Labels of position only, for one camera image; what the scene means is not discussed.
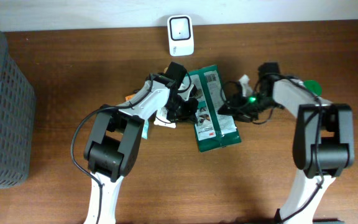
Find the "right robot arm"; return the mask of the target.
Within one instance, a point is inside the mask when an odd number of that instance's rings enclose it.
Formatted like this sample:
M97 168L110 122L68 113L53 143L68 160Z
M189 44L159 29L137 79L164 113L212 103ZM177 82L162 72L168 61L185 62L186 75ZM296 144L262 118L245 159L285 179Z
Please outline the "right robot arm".
M275 223L312 223L328 187L354 163L351 107L332 103L292 76L268 73L255 88L236 82L238 93L224 100L219 114L257 123L266 109L284 108L296 119L292 155L296 174L290 194L277 209Z

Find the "white cream tube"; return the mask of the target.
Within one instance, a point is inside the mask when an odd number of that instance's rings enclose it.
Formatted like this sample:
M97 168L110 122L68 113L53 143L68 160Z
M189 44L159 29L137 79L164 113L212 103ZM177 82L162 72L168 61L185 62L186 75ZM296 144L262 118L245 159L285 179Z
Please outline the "white cream tube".
M154 99L153 105L156 106L154 125L165 126L168 128L176 128L176 124L168 119L168 109L166 104L172 99L170 96L172 92L173 78L167 75L168 67L165 67L162 73L154 77L157 84L153 91L157 96Z

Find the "green lid jar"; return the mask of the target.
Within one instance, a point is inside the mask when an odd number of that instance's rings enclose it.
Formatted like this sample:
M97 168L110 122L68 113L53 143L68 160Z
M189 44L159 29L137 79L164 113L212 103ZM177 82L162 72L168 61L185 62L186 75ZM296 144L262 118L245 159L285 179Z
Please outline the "green lid jar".
M313 92L317 96L321 96L323 89L316 80L305 80L303 84L309 91Z

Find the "mint green tissue packet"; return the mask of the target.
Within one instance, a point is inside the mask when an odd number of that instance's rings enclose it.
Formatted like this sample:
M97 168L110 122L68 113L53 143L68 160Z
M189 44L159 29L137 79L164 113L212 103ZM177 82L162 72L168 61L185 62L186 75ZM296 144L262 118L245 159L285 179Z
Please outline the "mint green tissue packet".
M148 139L148 131L149 131L149 121L145 120L144 127L142 129L142 138Z

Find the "green wipes packet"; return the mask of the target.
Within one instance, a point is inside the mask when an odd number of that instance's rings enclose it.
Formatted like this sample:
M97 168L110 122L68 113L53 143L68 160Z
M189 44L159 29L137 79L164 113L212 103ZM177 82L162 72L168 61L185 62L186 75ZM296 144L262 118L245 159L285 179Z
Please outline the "green wipes packet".
M218 66L193 70L190 78L196 88L193 97L198 100L194 129L199 152L241 143L233 117L218 113L225 100Z

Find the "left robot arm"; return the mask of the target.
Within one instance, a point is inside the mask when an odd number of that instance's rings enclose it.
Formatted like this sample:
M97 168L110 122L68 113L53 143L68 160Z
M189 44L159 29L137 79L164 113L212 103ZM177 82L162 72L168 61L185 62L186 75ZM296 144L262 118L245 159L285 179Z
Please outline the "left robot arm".
M151 74L129 100L103 105L92 113L95 121L84 150L91 177L91 196L86 223L115 223L121 184L132 170L139 153L145 123L165 111L165 122L195 122L198 102L195 85L183 85L184 76L171 78Z

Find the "small orange packet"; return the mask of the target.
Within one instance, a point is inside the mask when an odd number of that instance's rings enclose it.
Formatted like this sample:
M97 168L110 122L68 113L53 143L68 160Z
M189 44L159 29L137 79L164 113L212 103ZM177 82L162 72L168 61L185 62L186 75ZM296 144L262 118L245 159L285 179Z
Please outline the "small orange packet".
M126 96L126 101L131 100L133 97L134 97L134 95L129 95L129 96Z

